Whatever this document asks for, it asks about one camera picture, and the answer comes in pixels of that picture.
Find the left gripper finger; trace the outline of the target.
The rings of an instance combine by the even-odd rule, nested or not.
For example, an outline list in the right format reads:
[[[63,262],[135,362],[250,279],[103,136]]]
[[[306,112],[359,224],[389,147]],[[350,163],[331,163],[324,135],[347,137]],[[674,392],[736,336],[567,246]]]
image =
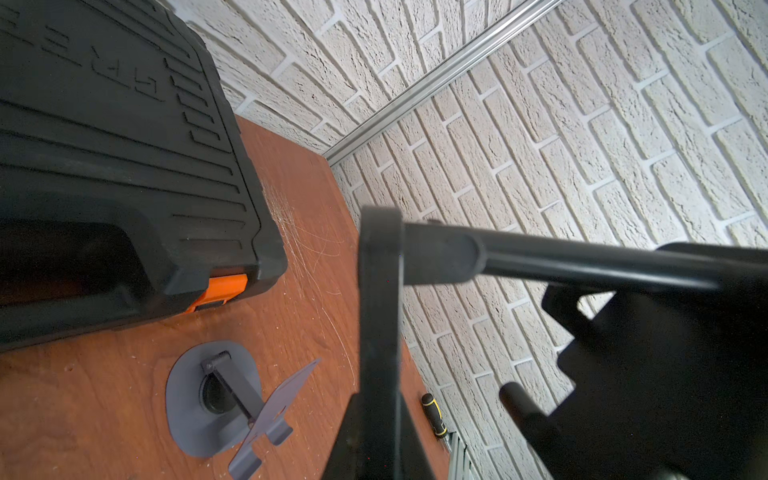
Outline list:
[[[388,436],[373,434],[361,420],[360,395],[350,397],[322,479],[435,479],[405,398],[399,398],[399,453],[391,455]]]

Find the purple-grey phone stand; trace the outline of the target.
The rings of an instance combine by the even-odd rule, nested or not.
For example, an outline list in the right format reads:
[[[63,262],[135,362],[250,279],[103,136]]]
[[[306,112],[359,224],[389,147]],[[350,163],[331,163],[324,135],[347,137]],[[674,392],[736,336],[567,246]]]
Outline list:
[[[310,362],[263,399],[256,362],[243,345],[214,341],[192,347],[175,362],[166,383],[166,416],[174,442],[199,458],[237,447],[229,475],[252,478],[262,465],[253,443],[265,436],[279,446],[293,433],[284,414],[318,363]]]

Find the black phone stand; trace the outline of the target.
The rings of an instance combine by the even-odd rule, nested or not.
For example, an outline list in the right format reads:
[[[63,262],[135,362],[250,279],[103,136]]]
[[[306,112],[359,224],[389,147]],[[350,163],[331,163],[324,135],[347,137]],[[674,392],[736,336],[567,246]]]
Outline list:
[[[556,479],[767,475],[767,253],[671,243],[654,250],[409,223],[360,214],[361,420],[399,453],[400,323],[407,286],[480,276],[544,285],[569,336],[572,390],[545,412],[518,382],[499,400]]]

